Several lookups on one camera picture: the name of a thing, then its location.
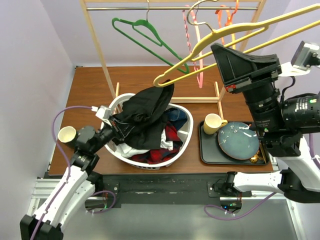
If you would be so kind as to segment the black garment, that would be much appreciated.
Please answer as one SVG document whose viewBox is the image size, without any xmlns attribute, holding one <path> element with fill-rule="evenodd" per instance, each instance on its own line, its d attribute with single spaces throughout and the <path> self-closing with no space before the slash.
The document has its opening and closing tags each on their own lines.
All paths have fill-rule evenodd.
<svg viewBox="0 0 320 240">
<path fill-rule="evenodd" d="M 168 122 L 164 112 L 174 89 L 174 84 L 149 87 L 123 103 L 122 112 L 113 117 L 135 126 L 123 143 L 137 150 L 160 148 L 162 132 Z"/>
</svg>

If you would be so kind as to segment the red plaid pleated skirt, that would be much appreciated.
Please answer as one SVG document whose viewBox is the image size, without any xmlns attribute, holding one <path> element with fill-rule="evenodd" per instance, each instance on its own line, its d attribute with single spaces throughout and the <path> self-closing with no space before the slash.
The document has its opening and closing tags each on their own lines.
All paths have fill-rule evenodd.
<svg viewBox="0 0 320 240">
<path fill-rule="evenodd" d="M 183 145 L 183 142 L 178 137 L 178 132 L 170 121 L 167 122 L 167 125 L 164 128 L 164 132 L 165 142 L 172 144 L 172 147 L 169 146 L 161 147 L 159 149 L 152 149 L 147 151 L 146 153 L 133 155 L 129 159 L 134 162 L 153 165 L 164 163 L 175 157 L 179 153 L 180 148 Z"/>
</svg>

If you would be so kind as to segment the yellow hanger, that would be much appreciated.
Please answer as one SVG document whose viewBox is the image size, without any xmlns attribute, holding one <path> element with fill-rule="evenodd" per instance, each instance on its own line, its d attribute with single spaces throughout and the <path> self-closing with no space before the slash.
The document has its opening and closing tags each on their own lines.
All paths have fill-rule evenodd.
<svg viewBox="0 0 320 240">
<path fill-rule="evenodd" d="M 200 52 L 205 49 L 207 46 L 210 46 L 211 44 L 213 44 L 215 41 L 221 39 L 221 37 L 226 37 L 228 35 L 231 34 L 236 34 L 236 33 L 240 33 L 240 32 L 248 32 L 247 35 L 241 37 L 241 38 L 237 38 L 235 41 L 232 41 L 228 44 L 225 45 L 225 47 L 230 48 L 232 45 L 236 45 L 238 43 L 241 43 L 245 40 L 248 40 L 256 35 L 259 35 L 265 31 L 267 31 L 271 25 L 289 20 L 289 19 L 293 19 L 296 18 L 298 16 L 302 16 L 305 15 L 307 13 L 316 11 L 320 9 L 320 4 L 319 3 L 315 3 L 312 4 L 310 6 L 306 6 L 303 8 L 300 8 L 298 10 L 294 10 L 285 14 L 282 14 L 280 16 L 276 16 L 267 20 L 263 20 L 263 21 L 259 21 L 259 22 L 244 22 L 244 23 L 236 23 L 236 24 L 232 24 L 229 26 L 225 26 L 219 29 L 213 29 L 211 28 L 211 32 L 206 35 L 205 37 L 203 37 L 193 48 L 193 50 L 191 51 L 191 53 L 186 56 L 185 58 L 183 58 L 181 61 L 179 61 L 177 64 L 175 64 L 174 66 L 172 66 L 171 68 L 169 68 L 168 70 L 166 70 L 164 73 L 160 74 L 159 76 L 157 76 L 154 80 L 153 80 L 153 85 L 155 87 L 159 87 L 159 88 L 163 88 L 166 87 L 168 85 L 171 85 L 175 82 L 178 82 L 180 80 L 183 80 L 185 78 L 194 76 L 194 75 L 198 75 L 210 68 L 213 68 L 216 66 L 216 64 L 211 64 L 208 65 L 206 67 L 200 68 L 198 70 L 195 70 L 191 73 L 188 73 L 184 76 L 180 76 L 178 78 L 175 79 L 169 79 L 169 76 L 172 72 L 176 71 L 180 66 L 183 66 L 184 64 L 188 63 L 188 62 L 197 62 L 199 60 L 202 60 L 208 56 L 210 56 L 212 53 L 206 53 L 203 55 L 199 55 Z"/>
</svg>

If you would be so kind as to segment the blue denim skirt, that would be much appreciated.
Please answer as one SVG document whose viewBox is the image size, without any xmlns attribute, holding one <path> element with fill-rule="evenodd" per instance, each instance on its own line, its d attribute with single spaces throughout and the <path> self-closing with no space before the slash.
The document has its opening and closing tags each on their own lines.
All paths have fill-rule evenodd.
<svg viewBox="0 0 320 240">
<path fill-rule="evenodd" d="M 183 110 L 176 107 L 171 107 L 165 110 L 164 114 L 177 131 L 180 130 L 188 121 L 187 114 Z"/>
</svg>

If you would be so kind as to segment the orange hanger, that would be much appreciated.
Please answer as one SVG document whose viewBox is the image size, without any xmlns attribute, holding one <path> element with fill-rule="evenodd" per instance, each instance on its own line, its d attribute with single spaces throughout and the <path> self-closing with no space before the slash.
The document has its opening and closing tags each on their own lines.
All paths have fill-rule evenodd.
<svg viewBox="0 0 320 240">
<path fill-rule="evenodd" d="M 238 11 L 238 7 L 239 7 L 239 0 L 235 1 L 235 9 L 233 10 L 233 12 L 231 13 L 230 10 L 226 9 L 224 10 L 226 12 L 226 22 L 224 24 L 225 27 L 230 26 L 233 24 L 233 17 L 234 15 L 237 13 Z M 218 21 L 218 26 L 219 28 L 222 28 L 222 13 L 223 10 L 218 9 L 215 11 L 215 14 L 217 15 L 217 21 Z M 231 40 L 232 42 L 236 40 L 236 35 L 235 33 L 231 34 Z M 225 44 L 225 40 L 224 37 L 221 37 L 221 43 L 224 45 Z M 231 46 L 234 50 L 236 50 L 236 45 L 232 45 Z"/>
</svg>

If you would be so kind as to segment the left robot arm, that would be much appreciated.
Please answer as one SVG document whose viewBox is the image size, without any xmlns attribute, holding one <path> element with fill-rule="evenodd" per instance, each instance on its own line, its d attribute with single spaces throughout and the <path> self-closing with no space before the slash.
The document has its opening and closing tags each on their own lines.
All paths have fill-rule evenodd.
<svg viewBox="0 0 320 240">
<path fill-rule="evenodd" d="M 96 131 L 85 126 L 77 131 L 74 154 L 68 167 L 46 201 L 33 215 L 24 215 L 20 221 L 23 240 L 61 240 L 67 222 L 90 196 L 99 196 L 104 184 L 89 179 L 99 156 L 97 151 L 112 139 L 124 140 L 133 125 L 110 116 L 103 120 L 103 127 Z"/>
</svg>

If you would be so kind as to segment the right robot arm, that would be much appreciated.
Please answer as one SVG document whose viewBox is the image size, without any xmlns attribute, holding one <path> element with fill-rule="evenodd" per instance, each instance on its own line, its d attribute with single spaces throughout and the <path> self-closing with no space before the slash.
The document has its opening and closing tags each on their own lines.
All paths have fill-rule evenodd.
<svg viewBox="0 0 320 240">
<path fill-rule="evenodd" d="M 229 172 L 220 190 L 227 196 L 247 191 L 283 194 L 287 199 L 317 204 L 320 201 L 319 161 L 311 156 L 305 134 L 320 131 L 320 97 L 304 93 L 284 98 L 275 87 L 283 70 L 276 54 L 252 55 L 211 46 L 227 92 L 242 93 L 264 149 L 285 162 L 287 169 L 272 173 Z"/>
</svg>

